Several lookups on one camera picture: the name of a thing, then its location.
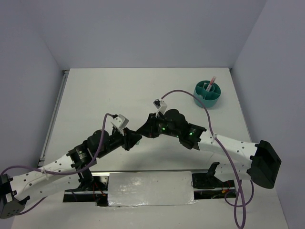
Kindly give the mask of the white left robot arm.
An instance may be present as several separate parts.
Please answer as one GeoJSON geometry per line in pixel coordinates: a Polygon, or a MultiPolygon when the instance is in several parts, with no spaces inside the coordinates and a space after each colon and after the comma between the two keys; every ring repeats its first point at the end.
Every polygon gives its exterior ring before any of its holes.
{"type": "Polygon", "coordinates": [[[88,190],[94,185],[90,167],[97,159],[122,147],[130,150],[142,136],[125,128],[122,133],[113,129],[95,131],[82,144],[67,154],[40,168],[10,177],[5,169],[0,176],[0,217],[8,219],[31,210],[29,204],[38,205],[46,197],[65,190],[88,190]]]}

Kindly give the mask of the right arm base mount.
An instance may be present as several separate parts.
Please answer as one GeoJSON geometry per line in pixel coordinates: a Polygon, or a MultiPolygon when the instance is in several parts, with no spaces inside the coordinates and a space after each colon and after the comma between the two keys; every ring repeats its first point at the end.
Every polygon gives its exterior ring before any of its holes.
{"type": "Polygon", "coordinates": [[[222,182],[215,177],[219,162],[214,162],[206,171],[192,171],[191,186],[195,200],[235,198],[235,184],[233,180],[222,182]]]}

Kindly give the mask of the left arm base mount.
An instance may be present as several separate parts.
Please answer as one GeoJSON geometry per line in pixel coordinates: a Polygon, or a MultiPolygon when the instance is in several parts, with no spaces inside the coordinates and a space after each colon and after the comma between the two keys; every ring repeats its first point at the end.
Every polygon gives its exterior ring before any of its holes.
{"type": "Polygon", "coordinates": [[[93,203],[97,207],[108,207],[108,185],[110,172],[92,172],[93,180],[88,185],[65,190],[63,203],[93,203]]]}

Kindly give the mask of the pink pen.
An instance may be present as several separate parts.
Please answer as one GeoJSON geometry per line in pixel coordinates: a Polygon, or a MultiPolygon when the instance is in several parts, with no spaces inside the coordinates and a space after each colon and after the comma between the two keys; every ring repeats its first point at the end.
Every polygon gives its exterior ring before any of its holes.
{"type": "Polygon", "coordinates": [[[210,91],[210,90],[211,90],[211,88],[212,88],[212,86],[213,86],[213,84],[214,84],[214,82],[215,82],[215,79],[216,79],[216,77],[214,76],[214,77],[210,80],[210,82],[209,82],[209,84],[208,84],[208,86],[207,86],[207,88],[206,88],[207,91],[210,91]]]}

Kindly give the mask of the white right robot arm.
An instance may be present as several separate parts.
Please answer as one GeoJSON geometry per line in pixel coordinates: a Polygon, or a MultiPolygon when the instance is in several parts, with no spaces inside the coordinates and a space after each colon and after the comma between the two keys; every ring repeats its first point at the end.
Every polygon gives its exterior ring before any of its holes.
{"type": "Polygon", "coordinates": [[[209,151],[230,158],[233,163],[213,162],[210,165],[207,181],[213,187],[239,179],[273,189],[282,162],[269,142],[249,143],[212,134],[204,127],[187,122],[176,109],[165,114],[150,113],[137,133],[147,138],[159,135],[177,137],[187,149],[209,151]]]}

